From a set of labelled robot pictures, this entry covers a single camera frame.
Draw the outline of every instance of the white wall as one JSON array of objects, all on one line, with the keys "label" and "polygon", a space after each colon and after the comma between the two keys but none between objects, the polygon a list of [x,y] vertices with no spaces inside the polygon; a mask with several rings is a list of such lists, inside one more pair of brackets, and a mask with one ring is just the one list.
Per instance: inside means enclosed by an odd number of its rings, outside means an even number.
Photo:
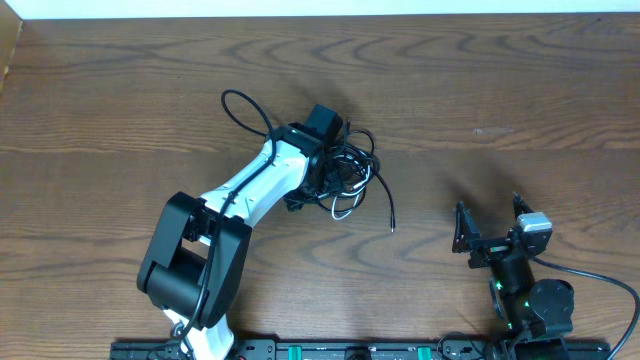
[{"label": "white wall", "polygon": [[6,0],[23,19],[640,11],[640,0]]}]

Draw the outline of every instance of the wire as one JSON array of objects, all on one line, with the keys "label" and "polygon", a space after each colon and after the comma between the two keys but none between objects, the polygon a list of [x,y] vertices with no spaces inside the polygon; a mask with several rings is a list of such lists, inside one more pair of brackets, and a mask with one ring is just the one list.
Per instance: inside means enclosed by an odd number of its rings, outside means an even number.
[{"label": "wire", "polygon": [[[373,178],[376,178],[387,192],[390,206],[389,226],[391,232],[394,232],[396,228],[396,217],[393,195],[391,194],[389,185],[384,181],[382,175],[380,175],[380,161],[374,155],[375,140],[373,134],[367,130],[350,130],[350,126],[351,122],[347,120],[342,130],[342,138],[336,140],[327,155],[330,161],[333,161],[334,166],[337,167],[339,176],[344,183],[344,188],[350,187],[350,190],[346,191],[346,189],[343,188],[340,191],[317,193],[314,196],[309,196],[302,200],[285,195],[285,200],[300,205],[316,204],[322,210],[330,213],[335,220],[342,220],[362,205],[366,195],[367,185]],[[368,137],[371,143],[371,149],[369,151],[349,143],[349,137],[355,134],[363,134]],[[333,198],[333,203],[330,207],[322,203],[322,201],[329,198]],[[350,200],[353,198],[356,198],[354,205],[344,209],[337,209],[336,204],[340,200]]]},{"label": "wire", "polygon": [[269,120],[269,117],[267,116],[267,114],[265,114],[262,108],[260,108],[260,106],[255,101],[253,101],[253,99],[251,99],[249,96],[247,96],[243,92],[240,92],[234,89],[225,90],[224,92],[222,92],[222,95],[220,97],[220,102],[222,103],[222,107],[224,108],[227,115],[229,115],[231,120],[233,120],[236,124],[240,125],[242,128],[249,130],[252,133],[266,137],[266,134],[256,131],[244,125],[242,122],[240,122],[240,120],[238,120],[235,116],[233,116],[233,114],[231,114],[226,104],[226,97],[229,94],[235,94],[247,100],[251,105],[253,105],[253,107],[258,111],[258,113],[260,113],[260,115],[262,116],[262,119],[264,120],[269,130],[268,134],[269,134],[269,137],[271,138],[271,155],[269,155],[269,159],[264,164],[262,164],[258,169],[256,169],[253,173],[251,173],[251,175],[245,178],[235,189],[229,191],[227,198],[225,199],[224,203],[222,204],[222,207],[220,208],[220,211],[218,212],[218,217],[214,225],[213,235],[210,238],[211,243],[209,244],[207,262],[205,263],[204,270],[203,270],[202,287],[200,287],[200,292],[198,293],[198,299],[196,300],[196,306],[194,308],[193,314],[191,315],[191,318],[189,319],[187,324],[184,326],[184,328],[180,331],[178,336],[176,336],[175,338],[176,340],[179,341],[179,343],[182,343],[182,341],[187,337],[187,334],[189,333],[189,331],[191,331],[195,323],[198,321],[198,318],[200,317],[200,313],[202,312],[202,307],[206,302],[206,297],[208,295],[209,279],[211,277],[211,269],[213,267],[213,257],[215,255],[215,248],[216,248],[218,238],[220,237],[220,231],[222,230],[222,222],[224,221],[224,214],[226,213],[227,208],[229,207],[229,205],[231,205],[234,202],[235,198],[238,196],[240,191],[242,191],[242,189],[247,184],[253,181],[253,179],[255,179],[256,176],[258,176],[262,171],[264,171],[264,169],[271,166],[273,164],[274,159],[276,158],[276,140],[275,140],[275,137],[273,136],[273,125],[271,124],[271,121]]},{"label": "wire", "polygon": [[580,275],[580,276],[584,276],[584,277],[588,277],[588,278],[592,278],[592,279],[596,279],[596,280],[601,280],[601,281],[605,281],[608,282],[610,284],[613,285],[617,285],[625,290],[627,290],[631,296],[633,296],[633,300],[635,301],[635,310],[633,311],[633,318],[631,319],[631,323],[629,324],[629,327],[627,327],[627,330],[624,332],[624,335],[622,335],[622,338],[620,339],[620,341],[618,341],[618,344],[616,344],[616,346],[611,350],[611,352],[609,353],[609,356],[607,357],[607,360],[611,360],[613,359],[613,357],[616,355],[616,353],[618,353],[618,351],[620,351],[620,349],[622,348],[622,346],[624,346],[624,344],[627,342],[627,340],[629,340],[629,337],[631,337],[631,334],[633,333],[633,330],[636,327],[636,324],[638,323],[638,316],[640,315],[640,297],[638,297],[638,293],[629,285],[623,283],[620,280],[616,280],[614,278],[610,278],[608,276],[604,276],[604,275],[599,275],[599,274],[595,274],[595,273],[591,273],[591,272],[587,272],[587,271],[582,271],[582,270],[577,270],[577,269],[572,269],[570,267],[566,267],[566,266],[562,266],[562,265],[556,265],[554,263],[550,263],[550,262],[546,262],[544,260],[540,260],[536,257],[533,257],[531,260],[533,260],[534,262],[542,265],[542,266],[546,266],[548,268],[554,269],[554,270],[559,270],[559,271],[564,271],[564,272],[568,272],[574,275]]}]

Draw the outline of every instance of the wooden table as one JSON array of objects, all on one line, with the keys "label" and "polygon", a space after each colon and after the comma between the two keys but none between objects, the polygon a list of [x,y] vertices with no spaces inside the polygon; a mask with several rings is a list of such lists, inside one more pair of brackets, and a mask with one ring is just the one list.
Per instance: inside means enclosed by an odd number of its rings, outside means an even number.
[{"label": "wooden table", "polygon": [[[167,199],[199,195],[262,140],[223,113],[241,89],[274,123],[316,103],[377,138],[393,190],[334,222],[280,203],[255,229],[232,328],[282,338],[437,338],[505,329],[486,270],[451,253],[452,208],[554,223],[543,259],[640,288],[640,15],[30,21],[0,97],[0,357],[104,359],[166,337],[136,289]],[[251,109],[234,111],[260,126]],[[575,287],[575,337],[615,344],[633,303]],[[636,334],[619,358],[636,358]]]}]

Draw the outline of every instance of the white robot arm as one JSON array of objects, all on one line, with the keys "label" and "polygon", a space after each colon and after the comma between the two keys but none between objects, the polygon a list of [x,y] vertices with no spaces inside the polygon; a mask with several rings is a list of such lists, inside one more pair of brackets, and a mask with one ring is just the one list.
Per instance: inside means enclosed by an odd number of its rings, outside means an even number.
[{"label": "white robot arm", "polygon": [[[198,294],[206,287],[197,322],[190,324],[193,327],[183,336],[184,353],[197,360],[225,358],[234,342],[226,312],[239,286],[252,228],[285,194],[304,198],[326,187],[327,152],[342,124],[334,111],[316,105],[305,124],[294,123],[273,131],[273,138],[265,142],[260,154],[222,186],[198,199],[177,193],[167,202],[137,285],[178,331],[189,323],[197,309]],[[270,162],[274,142],[273,161],[257,173]],[[233,201],[224,209],[222,224],[217,224],[231,192]],[[220,227],[217,241],[213,235],[216,227]],[[214,247],[207,284],[203,284],[206,259],[183,248],[183,239]]]}]

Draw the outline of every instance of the green connector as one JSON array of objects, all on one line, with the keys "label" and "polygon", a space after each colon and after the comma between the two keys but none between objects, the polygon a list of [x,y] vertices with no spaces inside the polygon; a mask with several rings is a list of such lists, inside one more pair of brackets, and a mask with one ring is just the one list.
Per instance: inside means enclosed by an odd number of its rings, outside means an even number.
[{"label": "green connector", "polygon": [[418,360],[431,360],[431,348],[419,347],[418,348]]},{"label": "green connector", "polygon": [[289,360],[302,360],[301,346],[289,346]]}]

